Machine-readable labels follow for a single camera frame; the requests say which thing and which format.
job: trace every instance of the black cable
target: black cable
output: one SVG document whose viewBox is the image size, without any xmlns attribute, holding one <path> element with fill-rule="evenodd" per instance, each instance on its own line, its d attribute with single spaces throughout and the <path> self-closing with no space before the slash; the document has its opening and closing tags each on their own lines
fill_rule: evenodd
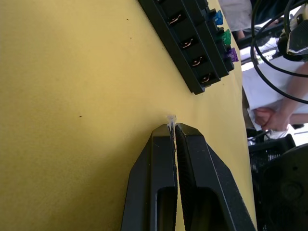
<svg viewBox="0 0 308 231">
<path fill-rule="evenodd" d="M 283 15 L 283 12 L 280 13 L 279 15 L 277 15 L 275 18 L 273 18 L 272 20 L 270 20 L 264 27 L 261 28 L 261 30 L 258 32 L 257 35 L 255 35 L 255 20 L 256 20 L 256 14 L 257 14 L 257 10 L 260 6 L 260 3 L 261 3 L 262 0 L 258 0 L 255 7 L 254 7 L 254 10 L 253 10 L 253 13 L 252 13 L 252 20 L 251 20 L 251 31 L 252 31 L 252 43 L 251 43 L 251 49 L 250 49 L 250 56 L 251 56 L 251 60 L 252 60 L 252 63 L 254 64 L 254 67 L 255 67 L 255 70 L 256 72 L 259 74 L 259 76 L 261 77 L 261 79 L 267 84 L 269 85 L 273 90 L 275 90 L 276 92 L 278 92 L 279 94 L 281 94 L 282 96 L 288 98 L 288 99 L 291 99 L 291 100 L 294 100 L 294 101 L 297 101 L 297 102 L 300 102 L 300 103 L 305 103 L 305 104 L 308 104 L 308 101 L 306 100 L 302 100 L 302 99 L 299 99 L 299 98 L 296 98 L 294 96 L 291 96 L 285 92 L 283 92 L 282 90 L 280 90 L 279 88 L 277 88 L 276 86 L 274 86 L 264 75 L 263 73 L 261 72 L 260 68 L 258 67 L 258 63 L 256 61 L 256 58 L 254 56 L 254 47 L 256 46 L 256 50 L 259 50 L 257 45 L 256 45 L 256 40 L 257 40 L 257 37 L 258 37 L 258 34 L 259 33 L 262 33 L 262 31 L 269 26 L 269 24 L 271 24 L 273 21 L 275 21 L 276 19 L 278 19 L 279 17 L 281 17 Z"/>
<path fill-rule="evenodd" d="M 259 2 L 259 4 L 258 4 L 258 2 L 256 3 L 255 8 L 256 8 L 256 7 L 259 8 L 260 2 Z M 300 6 L 300 5 L 302 5 L 302 4 L 306 3 L 306 2 L 307 2 L 307 0 L 300 1 L 299 3 L 295 4 L 295 5 L 292 7 L 292 9 L 298 7 L 298 6 Z M 271 23 L 273 23 L 275 20 L 277 20 L 277 19 L 279 19 L 281 16 L 283 16 L 283 14 L 284 14 L 284 12 L 281 12 L 281 13 L 280 13 L 279 15 L 277 15 L 275 18 L 273 18 L 273 19 L 270 20 L 268 23 L 266 23 L 266 24 L 264 25 L 264 27 L 262 27 L 262 28 L 259 30 L 259 32 L 257 33 L 257 35 L 255 35 L 255 32 L 252 31 L 252 38 L 254 38 L 254 36 L 256 36 L 256 39 L 257 39 L 259 34 L 261 34 Z M 253 44 L 254 47 L 256 48 L 256 51 L 257 51 L 258 55 L 260 56 L 260 58 L 261 58 L 268 66 L 270 66 L 271 68 L 273 68 L 273 69 L 275 69 L 275 70 L 277 70 L 277 71 L 283 72 L 283 73 L 285 73 L 285 74 L 291 75 L 291 76 L 304 77 L 304 78 L 307 78 L 307 77 L 308 77 L 308 75 L 305 75 L 305 74 L 294 73 L 294 72 L 287 71 L 287 70 L 283 70 L 283 69 L 281 69 L 281 68 L 279 68 L 279 67 L 276 67 L 275 65 L 273 65 L 271 62 L 269 62 L 269 61 L 263 56 L 263 54 L 262 54 L 262 52 L 260 51 L 260 49 L 259 49 L 259 47 L 258 47 L 258 45 L 257 45 L 256 42 L 255 42 L 255 43 L 252 43 L 252 44 Z"/>
<path fill-rule="evenodd" d="M 287 6 L 285 7 L 284 10 L 284 19 L 283 19 L 283 24 L 284 24 L 284 30 L 285 34 L 287 35 L 287 38 L 289 38 L 289 35 L 291 33 L 290 29 L 290 9 L 293 6 L 295 0 L 289 0 Z"/>
</svg>

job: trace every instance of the yellow table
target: yellow table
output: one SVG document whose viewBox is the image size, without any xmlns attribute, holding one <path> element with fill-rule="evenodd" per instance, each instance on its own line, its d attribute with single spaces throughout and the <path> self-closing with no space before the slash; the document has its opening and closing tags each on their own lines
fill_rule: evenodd
<svg viewBox="0 0 308 231">
<path fill-rule="evenodd" d="M 129 171 L 172 114 L 256 223 L 241 76 L 190 93 L 137 0 L 1 0 L 0 230 L 118 231 Z"/>
</svg>

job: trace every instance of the green fuse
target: green fuse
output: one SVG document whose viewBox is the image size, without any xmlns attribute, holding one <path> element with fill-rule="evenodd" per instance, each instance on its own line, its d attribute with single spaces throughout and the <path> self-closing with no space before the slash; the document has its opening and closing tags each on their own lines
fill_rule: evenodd
<svg viewBox="0 0 308 231">
<path fill-rule="evenodd" d="M 231 45 L 231 32 L 228 29 L 225 33 L 223 33 L 219 38 L 223 39 L 226 45 Z"/>
</svg>

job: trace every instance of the white shirt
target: white shirt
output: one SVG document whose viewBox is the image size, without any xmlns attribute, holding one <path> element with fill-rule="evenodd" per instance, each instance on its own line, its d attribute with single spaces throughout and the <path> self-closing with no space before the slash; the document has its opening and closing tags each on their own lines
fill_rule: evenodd
<svg viewBox="0 0 308 231">
<path fill-rule="evenodd" d="M 303 62 L 292 62 L 286 60 L 283 57 L 279 57 L 271 61 L 277 67 L 281 69 L 295 72 Z M 259 65 L 260 70 L 265 75 L 265 77 L 280 90 L 286 92 L 288 84 L 292 76 L 276 71 L 273 68 L 269 67 L 267 64 Z M 243 72 L 243 89 L 245 91 L 248 103 L 249 103 L 249 115 L 255 125 L 256 129 L 260 129 L 257 126 L 255 121 L 255 114 L 253 113 L 254 109 L 260 107 L 268 107 L 274 110 L 278 110 L 281 105 L 281 100 L 283 96 L 274 91 L 269 87 L 258 75 L 254 68 Z M 294 111 L 295 114 L 308 114 L 308 104 L 300 103 L 298 108 Z"/>
<path fill-rule="evenodd" d="M 231 31 L 251 27 L 252 5 L 250 0 L 218 0 Z"/>
</svg>

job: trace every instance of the person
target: person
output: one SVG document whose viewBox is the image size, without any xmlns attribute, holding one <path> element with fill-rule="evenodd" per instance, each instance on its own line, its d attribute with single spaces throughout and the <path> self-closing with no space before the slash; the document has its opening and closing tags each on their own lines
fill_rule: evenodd
<svg viewBox="0 0 308 231">
<path fill-rule="evenodd" d="M 244 30 L 251 28 L 252 11 L 257 0 L 218 0 L 230 30 L 236 37 L 245 37 Z M 256 25 L 274 18 L 285 10 L 289 0 L 263 0 L 256 15 Z"/>
<path fill-rule="evenodd" d="M 271 60 L 271 63 L 291 72 L 308 74 L 308 63 L 292 62 L 284 57 Z M 308 100 L 308 78 L 281 73 L 267 64 L 259 67 L 273 85 L 294 97 Z M 246 127 L 286 131 L 289 124 L 308 123 L 308 104 L 283 97 L 269 87 L 254 68 L 243 72 L 243 90 Z"/>
</svg>

